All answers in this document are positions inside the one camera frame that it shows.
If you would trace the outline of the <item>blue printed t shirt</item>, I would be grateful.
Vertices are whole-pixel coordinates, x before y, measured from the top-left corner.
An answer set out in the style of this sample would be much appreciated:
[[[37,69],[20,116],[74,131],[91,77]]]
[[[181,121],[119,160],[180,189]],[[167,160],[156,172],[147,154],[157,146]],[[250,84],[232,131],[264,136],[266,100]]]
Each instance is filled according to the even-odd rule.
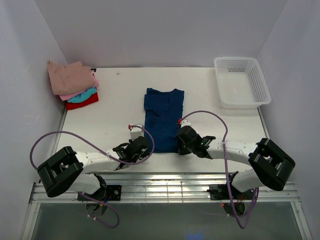
[[[144,128],[154,140],[155,153],[177,153],[178,120],[183,116],[185,92],[179,89],[162,92],[147,88],[144,95]]]

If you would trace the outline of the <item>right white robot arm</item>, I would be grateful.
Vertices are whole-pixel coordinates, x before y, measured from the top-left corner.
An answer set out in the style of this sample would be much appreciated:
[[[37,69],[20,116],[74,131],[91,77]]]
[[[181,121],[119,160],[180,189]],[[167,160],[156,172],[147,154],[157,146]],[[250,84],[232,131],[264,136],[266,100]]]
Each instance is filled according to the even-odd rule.
[[[176,138],[185,154],[211,160],[226,159],[251,167],[228,176],[225,191],[232,199],[263,186],[282,191],[296,166],[295,161],[269,138],[262,138],[258,143],[225,142],[214,136],[201,137],[188,125],[177,132]]]

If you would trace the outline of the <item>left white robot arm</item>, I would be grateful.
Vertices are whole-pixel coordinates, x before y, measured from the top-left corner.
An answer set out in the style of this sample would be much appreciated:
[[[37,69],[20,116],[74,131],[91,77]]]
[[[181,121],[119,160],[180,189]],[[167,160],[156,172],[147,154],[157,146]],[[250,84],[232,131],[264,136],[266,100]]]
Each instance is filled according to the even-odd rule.
[[[108,187],[97,172],[128,168],[147,157],[149,151],[150,142],[143,136],[122,143],[106,154],[76,152],[66,146],[43,162],[37,173],[50,198],[74,191],[101,201],[106,198]]]

